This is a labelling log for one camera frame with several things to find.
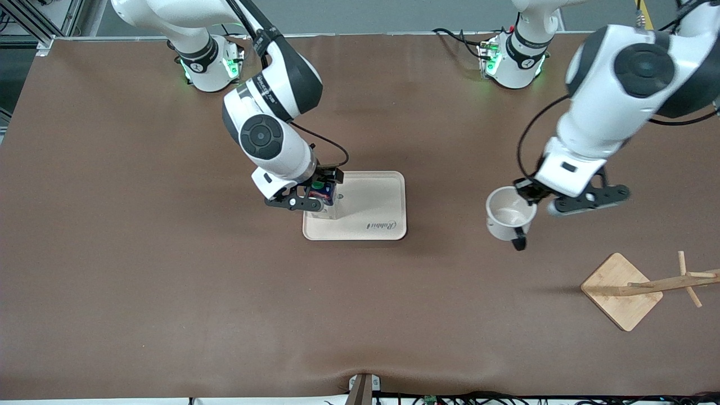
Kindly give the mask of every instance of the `square wooden board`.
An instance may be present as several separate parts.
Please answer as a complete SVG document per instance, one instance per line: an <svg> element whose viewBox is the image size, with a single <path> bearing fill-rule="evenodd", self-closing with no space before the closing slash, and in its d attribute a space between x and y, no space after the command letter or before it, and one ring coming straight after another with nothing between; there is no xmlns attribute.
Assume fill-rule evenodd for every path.
<svg viewBox="0 0 720 405"><path fill-rule="evenodd" d="M629 282L648 282L622 254L612 254L580 286L580 289L597 305L615 325L631 331L660 301L662 293L616 297L603 293L602 287L626 287Z"/></svg>

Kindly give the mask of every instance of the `brown table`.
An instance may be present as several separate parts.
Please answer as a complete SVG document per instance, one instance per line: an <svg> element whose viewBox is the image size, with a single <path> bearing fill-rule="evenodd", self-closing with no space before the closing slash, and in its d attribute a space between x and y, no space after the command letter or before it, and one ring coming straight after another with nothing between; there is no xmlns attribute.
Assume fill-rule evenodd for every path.
<svg viewBox="0 0 720 405"><path fill-rule="evenodd" d="M624 206L541 210L522 253L485 229L581 39L518 91L434 36L293 40L325 83L298 122L348 170L407 180L407 236L374 243L307 241L299 213L265 207L223 94L186 86L164 43L56 41L0 148L0 397L307 396L359 372L417 393L718 390L720 291L702 309L667 293L626 333L578 288L614 252L650 279L678 274L678 249L720 265L717 121L645 127L608 165Z"/></svg>

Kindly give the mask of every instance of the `cup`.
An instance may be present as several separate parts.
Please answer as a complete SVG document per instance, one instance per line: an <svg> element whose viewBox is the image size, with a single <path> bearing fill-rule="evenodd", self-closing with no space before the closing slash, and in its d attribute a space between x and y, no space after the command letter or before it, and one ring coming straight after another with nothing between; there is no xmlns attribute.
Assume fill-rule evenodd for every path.
<svg viewBox="0 0 720 405"><path fill-rule="evenodd" d="M526 234L538 212L537 205L528 205L515 187L507 186L490 193L485 210L488 231L501 241L512 241L515 250L525 250Z"/></svg>

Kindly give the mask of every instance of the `white tray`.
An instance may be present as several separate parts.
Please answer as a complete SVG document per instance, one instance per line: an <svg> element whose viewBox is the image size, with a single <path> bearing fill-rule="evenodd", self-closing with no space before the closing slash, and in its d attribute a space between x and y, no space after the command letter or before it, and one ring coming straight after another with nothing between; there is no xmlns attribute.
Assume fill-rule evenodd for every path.
<svg viewBox="0 0 720 405"><path fill-rule="evenodd" d="M405 178L399 172L345 172L336 196L338 219L305 212L302 233L311 241L396 241L408 231Z"/></svg>

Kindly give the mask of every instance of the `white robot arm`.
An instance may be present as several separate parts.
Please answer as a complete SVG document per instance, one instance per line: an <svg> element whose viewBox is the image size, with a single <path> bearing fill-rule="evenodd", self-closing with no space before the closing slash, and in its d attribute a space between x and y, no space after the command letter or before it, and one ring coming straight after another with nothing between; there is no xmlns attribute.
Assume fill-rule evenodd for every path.
<svg viewBox="0 0 720 405"><path fill-rule="evenodd" d="M502 86L520 89L540 74L545 51L559 28L560 7L588 0L512 0L518 19L511 32L501 32L480 47L481 69Z"/></svg>
<svg viewBox="0 0 720 405"><path fill-rule="evenodd" d="M607 159L654 114L681 117L718 97L720 4L690 0L685 10L679 35L609 25L588 36L567 71L572 105L537 172L515 182L528 203L555 194L550 213L569 215L623 202L629 190L608 185Z"/></svg>
<svg viewBox="0 0 720 405"><path fill-rule="evenodd" d="M323 83L315 68L295 51L251 0L112 0L116 12L138 27L168 36L192 81L229 83L220 43L205 27L241 22L253 38L264 69L225 95L222 119L233 140L258 168L252 178L266 204L290 210L320 211L321 201L297 195L300 185L342 183L337 167L320 166L312 148L290 123L316 107ZM272 63L267 66L266 55Z"/></svg>

